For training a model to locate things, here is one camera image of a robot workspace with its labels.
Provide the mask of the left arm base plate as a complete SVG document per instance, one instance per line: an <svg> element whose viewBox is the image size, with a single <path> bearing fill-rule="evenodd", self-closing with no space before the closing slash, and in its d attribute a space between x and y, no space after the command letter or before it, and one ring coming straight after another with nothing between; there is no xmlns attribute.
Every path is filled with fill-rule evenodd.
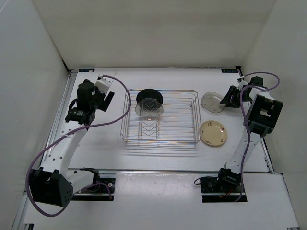
<svg viewBox="0 0 307 230"><path fill-rule="evenodd" d="M96 185L88 189L82 189L75 193L72 201L98 201L98 202L112 202L115 197L116 175L115 174L101 174L100 183L105 185Z"/></svg>

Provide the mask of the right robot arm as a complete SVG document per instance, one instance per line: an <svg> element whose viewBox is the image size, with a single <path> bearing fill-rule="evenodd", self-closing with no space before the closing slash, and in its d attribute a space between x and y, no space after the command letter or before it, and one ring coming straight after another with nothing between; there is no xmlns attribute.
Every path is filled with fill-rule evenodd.
<svg viewBox="0 0 307 230"><path fill-rule="evenodd" d="M230 160L219 170L215 185L220 191L236 189L243 181L245 163L257 144L270 134L278 121L283 102L274 99L262 77L237 79L238 86L231 86L220 104L240 108L243 115L243 136Z"/></svg>

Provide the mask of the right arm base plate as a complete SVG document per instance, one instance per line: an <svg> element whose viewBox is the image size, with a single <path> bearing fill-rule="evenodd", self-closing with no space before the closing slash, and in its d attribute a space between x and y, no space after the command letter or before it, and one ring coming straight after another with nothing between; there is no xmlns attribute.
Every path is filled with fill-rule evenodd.
<svg viewBox="0 0 307 230"><path fill-rule="evenodd" d="M195 186L200 186L203 203L232 203L241 193L241 185L236 188L222 186L216 177L205 176L194 180Z"/></svg>

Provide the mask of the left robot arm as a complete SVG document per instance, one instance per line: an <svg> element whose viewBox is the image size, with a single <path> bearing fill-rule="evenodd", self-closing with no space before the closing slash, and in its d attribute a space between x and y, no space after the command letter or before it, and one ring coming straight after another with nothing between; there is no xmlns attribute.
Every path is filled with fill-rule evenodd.
<svg viewBox="0 0 307 230"><path fill-rule="evenodd" d="M84 188L95 192L100 188L96 169L81 168L68 174L68 167L95 119L96 110L108 109L114 96L114 92L109 91L112 82L111 78L98 77L96 83L85 79L79 84L77 97L71 101L65 117L64 139L52 148L39 169L30 171L28 182L34 201L66 207L76 192Z"/></svg>

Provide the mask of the clear glass plate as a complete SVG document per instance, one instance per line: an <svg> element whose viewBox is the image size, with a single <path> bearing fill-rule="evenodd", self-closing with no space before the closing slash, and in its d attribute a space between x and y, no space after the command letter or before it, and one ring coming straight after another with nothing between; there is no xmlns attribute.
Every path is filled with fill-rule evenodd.
<svg viewBox="0 0 307 230"><path fill-rule="evenodd" d="M215 92L207 92L201 98L201 105L211 113L220 113L225 109L225 104L220 104L223 97Z"/></svg>
<svg viewBox="0 0 307 230"><path fill-rule="evenodd" d="M157 99L145 98L137 103L136 114L143 120L157 120L164 112L164 108Z"/></svg>

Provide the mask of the black round plate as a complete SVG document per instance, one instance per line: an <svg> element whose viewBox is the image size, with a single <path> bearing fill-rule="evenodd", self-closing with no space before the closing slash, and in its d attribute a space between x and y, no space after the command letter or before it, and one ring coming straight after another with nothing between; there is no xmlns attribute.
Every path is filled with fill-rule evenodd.
<svg viewBox="0 0 307 230"><path fill-rule="evenodd" d="M141 90L136 97L136 102L140 103L144 99L156 99L158 103L163 104L163 96L162 94L155 89L143 89Z"/></svg>

